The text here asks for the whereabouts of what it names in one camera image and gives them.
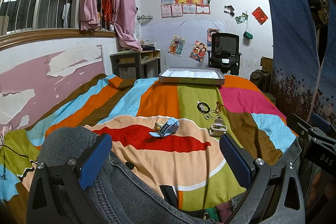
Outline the blue dotted curtain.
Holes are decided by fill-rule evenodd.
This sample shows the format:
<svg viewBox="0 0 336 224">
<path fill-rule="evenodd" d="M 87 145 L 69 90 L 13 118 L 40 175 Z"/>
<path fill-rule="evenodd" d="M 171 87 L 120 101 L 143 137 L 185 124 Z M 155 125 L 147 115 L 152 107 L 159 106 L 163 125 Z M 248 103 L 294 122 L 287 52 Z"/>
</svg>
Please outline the blue dotted curtain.
<svg viewBox="0 0 336 224">
<path fill-rule="evenodd" d="M 335 124 L 335 4 L 269 0 L 273 32 L 271 92 L 284 115 L 313 113 Z"/>
</svg>

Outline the person's jeans leg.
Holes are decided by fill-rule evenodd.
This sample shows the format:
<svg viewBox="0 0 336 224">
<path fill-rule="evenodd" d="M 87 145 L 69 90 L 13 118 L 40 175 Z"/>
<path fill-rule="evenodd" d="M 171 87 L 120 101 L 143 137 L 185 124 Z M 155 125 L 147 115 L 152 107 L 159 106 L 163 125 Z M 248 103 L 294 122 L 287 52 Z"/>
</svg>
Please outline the person's jeans leg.
<svg viewBox="0 0 336 224">
<path fill-rule="evenodd" d="M 38 162 L 58 166 L 79 157 L 99 135 L 62 127 L 45 138 Z M 107 223 L 205 223 L 172 207 L 111 152 L 86 194 Z"/>
</svg>

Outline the green small hanging purse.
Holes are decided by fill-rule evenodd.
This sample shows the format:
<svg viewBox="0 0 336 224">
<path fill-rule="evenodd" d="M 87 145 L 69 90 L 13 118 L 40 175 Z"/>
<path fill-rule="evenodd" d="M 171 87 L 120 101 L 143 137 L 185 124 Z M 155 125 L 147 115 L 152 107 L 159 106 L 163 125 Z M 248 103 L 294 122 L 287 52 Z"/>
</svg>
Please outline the green small hanging purse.
<svg viewBox="0 0 336 224">
<path fill-rule="evenodd" d="M 245 32 L 244 32 L 243 36 L 244 36 L 244 38 L 246 38 L 248 40 L 253 39 L 253 34 L 252 34 L 252 31 L 251 31 L 251 28 L 249 26 L 248 21 L 246 21 L 246 29 L 245 29 Z"/>
</svg>

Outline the black office chair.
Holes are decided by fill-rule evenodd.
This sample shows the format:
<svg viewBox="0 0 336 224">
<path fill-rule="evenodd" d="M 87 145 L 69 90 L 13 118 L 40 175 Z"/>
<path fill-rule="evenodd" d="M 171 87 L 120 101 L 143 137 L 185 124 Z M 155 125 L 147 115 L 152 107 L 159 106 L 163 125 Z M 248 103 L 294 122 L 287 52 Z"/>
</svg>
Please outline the black office chair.
<svg viewBox="0 0 336 224">
<path fill-rule="evenodd" d="M 238 76 L 240 71 L 239 36 L 230 33 L 213 33 L 211 47 L 208 50 L 208 65 L 219 69 L 223 74 Z"/>
</svg>

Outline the red paper square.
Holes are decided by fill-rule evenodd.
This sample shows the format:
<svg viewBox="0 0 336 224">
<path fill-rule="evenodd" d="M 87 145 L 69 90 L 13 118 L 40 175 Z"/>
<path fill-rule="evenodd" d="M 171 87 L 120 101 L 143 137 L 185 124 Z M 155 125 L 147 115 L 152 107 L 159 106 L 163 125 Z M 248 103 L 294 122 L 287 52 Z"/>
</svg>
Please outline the red paper square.
<svg viewBox="0 0 336 224">
<path fill-rule="evenodd" d="M 265 12 L 261 9 L 261 7 L 256 8 L 253 12 L 252 15 L 254 18 L 258 21 L 260 25 L 263 25 L 267 20 L 268 16 L 265 14 Z"/>
</svg>

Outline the colourful striped bedspread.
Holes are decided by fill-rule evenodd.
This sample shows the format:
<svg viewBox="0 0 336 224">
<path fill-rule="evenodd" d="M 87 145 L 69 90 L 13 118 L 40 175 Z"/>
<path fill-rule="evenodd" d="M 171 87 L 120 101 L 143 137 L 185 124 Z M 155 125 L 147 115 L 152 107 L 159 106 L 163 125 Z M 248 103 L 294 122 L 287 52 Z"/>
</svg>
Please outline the colourful striped bedspread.
<svg viewBox="0 0 336 224">
<path fill-rule="evenodd" d="M 296 138 L 284 114 L 238 76 L 211 86 L 100 74 L 66 97 L 39 100 L 26 90 L 17 103 L 1 103 L 7 110 L 23 116 L 17 125 L 1 122 L 1 223 L 25 223 L 40 149 L 59 128 L 109 134 L 115 155 L 160 197 L 217 222 L 228 219 L 233 198 L 245 190 L 220 151 L 220 137 L 231 135 L 270 165 Z"/>
</svg>

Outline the grey shallow tray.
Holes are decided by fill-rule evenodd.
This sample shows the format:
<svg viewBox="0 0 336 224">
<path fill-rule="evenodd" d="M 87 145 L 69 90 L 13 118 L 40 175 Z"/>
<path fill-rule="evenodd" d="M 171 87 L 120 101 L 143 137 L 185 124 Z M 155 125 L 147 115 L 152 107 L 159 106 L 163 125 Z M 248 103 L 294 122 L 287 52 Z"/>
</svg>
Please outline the grey shallow tray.
<svg viewBox="0 0 336 224">
<path fill-rule="evenodd" d="M 162 83 L 224 85 L 225 77 L 215 68 L 170 68 L 159 74 Z"/>
</svg>

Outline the cartoon family poster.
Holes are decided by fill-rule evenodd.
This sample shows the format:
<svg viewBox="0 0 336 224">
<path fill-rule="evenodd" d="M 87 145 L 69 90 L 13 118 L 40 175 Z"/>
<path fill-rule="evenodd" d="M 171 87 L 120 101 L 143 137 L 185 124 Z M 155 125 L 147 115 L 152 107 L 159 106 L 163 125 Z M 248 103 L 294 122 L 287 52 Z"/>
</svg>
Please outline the cartoon family poster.
<svg viewBox="0 0 336 224">
<path fill-rule="evenodd" d="M 191 53 L 189 54 L 189 58 L 202 63 L 205 55 L 207 53 L 207 44 L 203 42 L 199 42 L 198 40 L 195 42 Z"/>
</svg>

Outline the cartoon poster left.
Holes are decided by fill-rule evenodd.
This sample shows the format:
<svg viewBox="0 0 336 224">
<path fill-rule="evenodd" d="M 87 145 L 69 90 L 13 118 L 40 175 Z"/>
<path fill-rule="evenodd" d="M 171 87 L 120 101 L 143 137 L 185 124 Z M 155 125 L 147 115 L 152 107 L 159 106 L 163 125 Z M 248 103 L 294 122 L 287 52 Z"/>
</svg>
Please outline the cartoon poster left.
<svg viewBox="0 0 336 224">
<path fill-rule="evenodd" d="M 168 53 L 173 55 L 182 55 L 186 40 L 183 37 L 174 35 L 168 48 Z"/>
</svg>

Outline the wooden desk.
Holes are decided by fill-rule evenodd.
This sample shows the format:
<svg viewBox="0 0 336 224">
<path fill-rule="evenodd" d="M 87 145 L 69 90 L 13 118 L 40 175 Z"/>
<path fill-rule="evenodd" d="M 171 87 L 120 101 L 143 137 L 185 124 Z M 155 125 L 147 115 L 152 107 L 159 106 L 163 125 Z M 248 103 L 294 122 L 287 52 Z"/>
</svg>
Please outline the wooden desk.
<svg viewBox="0 0 336 224">
<path fill-rule="evenodd" d="M 147 79 L 161 73 L 161 51 L 121 51 L 110 55 L 113 74 L 122 79 Z"/>
</svg>

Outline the certificates on wall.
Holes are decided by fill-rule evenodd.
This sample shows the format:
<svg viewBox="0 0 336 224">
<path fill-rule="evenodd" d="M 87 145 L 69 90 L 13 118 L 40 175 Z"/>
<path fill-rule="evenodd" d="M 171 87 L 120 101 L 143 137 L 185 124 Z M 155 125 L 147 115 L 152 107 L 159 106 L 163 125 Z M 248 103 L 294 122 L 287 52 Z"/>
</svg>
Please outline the certificates on wall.
<svg viewBox="0 0 336 224">
<path fill-rule="evenodd" d="M 212 0 L 161 0 L 161 18 L 179 18 L 185 14 L 210 15 Z"/>
</svg>

